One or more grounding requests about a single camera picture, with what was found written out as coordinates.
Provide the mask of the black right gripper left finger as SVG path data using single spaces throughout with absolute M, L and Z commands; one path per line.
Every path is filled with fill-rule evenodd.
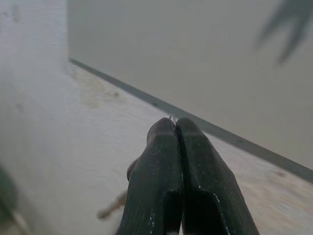
M 147 145 L 128 178 L 126 204 L 115 235 L 178 235 L 182 167 L 178 137 L 169 118 L 150 128 Z

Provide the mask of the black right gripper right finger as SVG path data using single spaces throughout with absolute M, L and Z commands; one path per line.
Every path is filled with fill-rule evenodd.
M 176 123 L 183 169 L 183 235 L 260 235 L 233 172 L 190 119 Z

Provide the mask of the green bin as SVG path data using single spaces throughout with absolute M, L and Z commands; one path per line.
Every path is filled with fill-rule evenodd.
M 17 203 L 16 187 L 7 172 L 0 166 L 0 225 L 11 220 Z

